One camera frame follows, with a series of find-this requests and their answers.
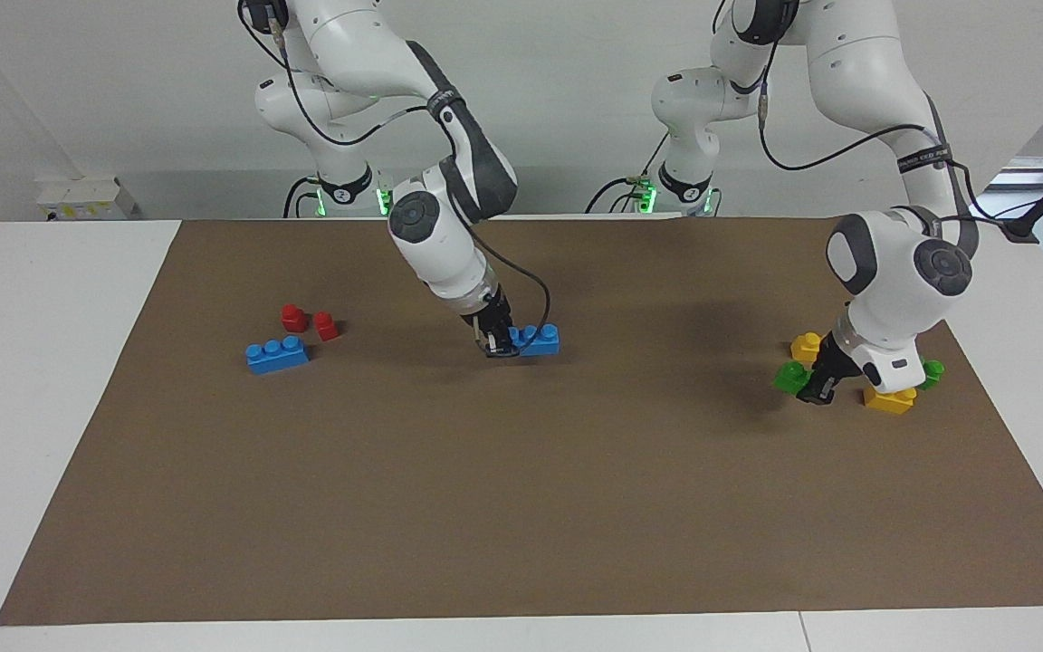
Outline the blue three-stud toy brick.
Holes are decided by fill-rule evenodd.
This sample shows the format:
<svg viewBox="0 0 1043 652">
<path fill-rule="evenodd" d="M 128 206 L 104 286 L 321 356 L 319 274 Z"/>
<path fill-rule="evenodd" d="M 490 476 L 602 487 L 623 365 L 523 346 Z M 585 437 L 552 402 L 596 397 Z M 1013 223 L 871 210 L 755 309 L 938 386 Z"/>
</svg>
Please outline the blue three-stud toy brick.
<svg viewBox="0 0 1043 652">
<path fill-rule="evenodd" d="M 245 364 L 253 375 L 273 375 L 310 363 L 305 342 L 298 335 L 287 335 L 282 340 L 268 340 L 263 345 L 245 347 Z"/>
<path fill-rule="evenodd" d="M 559 327 L 553 322 L 543 325 L 517 327 L 522 334 L 522 358 L 535 358 L 535 356 L 558 355 L 561 351 L 561 338 Z"/>
</svg>

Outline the white wall socket box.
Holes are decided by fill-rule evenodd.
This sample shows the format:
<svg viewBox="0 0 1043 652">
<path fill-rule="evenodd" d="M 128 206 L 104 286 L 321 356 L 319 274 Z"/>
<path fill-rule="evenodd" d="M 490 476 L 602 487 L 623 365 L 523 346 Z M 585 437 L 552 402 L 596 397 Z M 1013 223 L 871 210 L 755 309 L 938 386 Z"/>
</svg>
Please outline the white wall socket box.
<svg viewBox="0 0 1043 652">
<path fill-rule="evenodd" d="M 46 220 L 129 220 L 139 212 L 116 177 L 44 182 L 37 209 Z"/>
</svg>

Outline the brown table mat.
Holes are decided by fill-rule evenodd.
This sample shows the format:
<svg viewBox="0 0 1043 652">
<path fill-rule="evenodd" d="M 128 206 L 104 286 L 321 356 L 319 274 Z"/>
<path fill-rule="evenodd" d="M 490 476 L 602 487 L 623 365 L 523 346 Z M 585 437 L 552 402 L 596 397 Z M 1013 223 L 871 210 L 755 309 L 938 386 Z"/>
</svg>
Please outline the brown table mat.
<svg viewBox="0 0 1043 652">
<path fill-rule="evenodd" d="M 902 416 L 771 384 L 843 308 L 832 227 L 493 220 L 562 347 L 488 360 L 384 223 L 187 222 L 0 626 L 1043 604 L 1042 488 L 947 327 Z"/>
</svg>

